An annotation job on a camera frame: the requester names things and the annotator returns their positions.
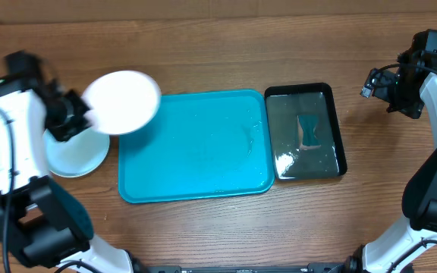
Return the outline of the light blue plate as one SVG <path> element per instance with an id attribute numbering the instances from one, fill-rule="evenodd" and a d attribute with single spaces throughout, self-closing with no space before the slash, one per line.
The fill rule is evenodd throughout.
<path id="1" fill-rule="evenodd" d="M 57 141 L 46 130 L 43 134 L 49 170 L 60 177 L 82 177 L 96 170 L 110 148 L 110 136 L 86 129 L 67 142 Z"/>

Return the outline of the pink white plate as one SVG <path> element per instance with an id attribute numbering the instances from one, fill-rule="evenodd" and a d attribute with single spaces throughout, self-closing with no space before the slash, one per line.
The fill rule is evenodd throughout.
<path id="1" fill-rule="evenodd" d="M 93 130 L 122 135 L 139 130 L 155 117 L 161 90 L 145 73 L 116 71 L 94 80 L 81 98 L 90 108 L 85 117 Z"/>

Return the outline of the green scrubbing sponge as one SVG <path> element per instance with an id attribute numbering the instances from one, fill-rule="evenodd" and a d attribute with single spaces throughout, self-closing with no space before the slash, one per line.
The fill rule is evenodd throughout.
<path id="1" fill-rule="evenodd" d="M 315 115 L 298 116 L 298 134 L 301 139 L 300 149 L 318 149 L 321 146 L 315 135 L 317 123 L 318 118 Z"/>

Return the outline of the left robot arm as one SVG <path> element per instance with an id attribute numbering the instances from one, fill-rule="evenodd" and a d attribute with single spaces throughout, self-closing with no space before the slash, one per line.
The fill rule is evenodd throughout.
<path id="1" fill-rule="evenodd" d="M 43 143 L 87 128 L 87 106 L 74 91 L 63 95 L 38 76 L 0 78 L 0 243 L 3 265 L 13 256 L 25 267 L 61 272 L 146 272 L 142 262 L 95 234 L 83 205 L 52 178 Z"/>

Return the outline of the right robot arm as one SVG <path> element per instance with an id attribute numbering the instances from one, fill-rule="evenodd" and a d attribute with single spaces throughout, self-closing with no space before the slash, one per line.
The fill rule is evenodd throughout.
<path id="1" fill-rule="evenodd" d="M 393 74 L 373 71 L 361 92 L 389 103 L 389 111 L 423 105 L 435 149 L 409 180 L 402 197 L 403 215 L 378 239 L 360 246 L 334 272 L 410 272 L 413 260 L 437 245 L 437 50 L 403 53 Z"/>

